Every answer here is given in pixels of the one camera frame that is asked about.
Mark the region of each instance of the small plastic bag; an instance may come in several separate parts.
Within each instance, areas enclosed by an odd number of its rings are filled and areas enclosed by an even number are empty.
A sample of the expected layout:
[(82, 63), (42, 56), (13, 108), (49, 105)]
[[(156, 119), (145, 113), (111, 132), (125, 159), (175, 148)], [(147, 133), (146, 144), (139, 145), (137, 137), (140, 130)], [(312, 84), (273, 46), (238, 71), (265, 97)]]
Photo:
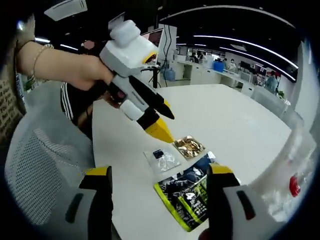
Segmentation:
[(155, 174), (168, 171), (181, 164), (169, 149), (155, 149), (155, 151), (144, 151), (143, 153)]

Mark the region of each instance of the red bottle cap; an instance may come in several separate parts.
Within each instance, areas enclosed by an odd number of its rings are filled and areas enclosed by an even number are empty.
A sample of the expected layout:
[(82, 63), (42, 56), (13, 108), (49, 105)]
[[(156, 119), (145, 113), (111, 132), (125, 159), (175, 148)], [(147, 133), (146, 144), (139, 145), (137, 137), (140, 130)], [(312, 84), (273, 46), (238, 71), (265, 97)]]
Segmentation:
[(295, 175), (290, 178), (289, 189), (293, 197), (296, 197), (300, 193), (300, 186)]

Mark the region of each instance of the desk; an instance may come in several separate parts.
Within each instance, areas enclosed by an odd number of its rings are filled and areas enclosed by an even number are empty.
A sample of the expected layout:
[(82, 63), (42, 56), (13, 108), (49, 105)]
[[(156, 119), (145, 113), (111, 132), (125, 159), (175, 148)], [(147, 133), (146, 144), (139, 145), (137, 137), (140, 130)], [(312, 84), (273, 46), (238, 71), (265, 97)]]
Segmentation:
[[(192, 135), (229, 166), (243, 184), (275, 159), (290, 129), (259, 103), (222, 84), (158, 88), (175, 120), (163, 117), (175, 139)], [(208, 220), (186, 232), (166, 209), (153, 184), (188, 168), (202, 155), (155, 175), (143, 151), (167, 146), (147, 135), (103, 100), (93, 105), (93, 152), (97, 167), (112, 166), (113, 224), (123, 240), (196, 240)]]
[(170, 67), (175, 71), (175, 79), (190, 79), (190, 85), (224, 84), (229, 87), (235, 87), (237, 82), (240, 82), (243, 84), (241, 93), (248, 97), (251, 97), (255, 89), (254, 84), (241, 79), (238, 74), (230, 73), (229, 71), (215, 71), (202, 64), (185, 60), (176, 60), (170, 62)]

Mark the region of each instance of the gold foil package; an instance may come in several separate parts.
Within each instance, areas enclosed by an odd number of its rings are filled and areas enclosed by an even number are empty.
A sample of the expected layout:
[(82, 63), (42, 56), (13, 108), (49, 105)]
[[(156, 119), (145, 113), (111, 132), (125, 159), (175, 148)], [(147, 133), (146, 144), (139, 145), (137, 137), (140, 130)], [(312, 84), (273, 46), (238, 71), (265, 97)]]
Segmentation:
[(173, 142), (173, 145), (186, 159), (198, 156), (205, 149), (205, 147), (200, 142), (196, 141), (190, 135), (182, 139), (175, 140)]

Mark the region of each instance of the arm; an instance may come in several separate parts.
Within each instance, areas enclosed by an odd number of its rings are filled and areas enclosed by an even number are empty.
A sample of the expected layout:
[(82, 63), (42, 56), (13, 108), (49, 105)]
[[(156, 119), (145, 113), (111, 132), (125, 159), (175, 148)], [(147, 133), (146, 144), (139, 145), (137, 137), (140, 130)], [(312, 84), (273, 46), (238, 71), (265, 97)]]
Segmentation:
[(96, 56), (79, 55), (56, 49), (45, 49), (35, 63), (42, 45), (33, 41), (25, 44), (16, 56), (18, 72), (38, 79), (63, 81), (81, 90), (90, 89), (95, 80), (109, 84), (112, 72)]

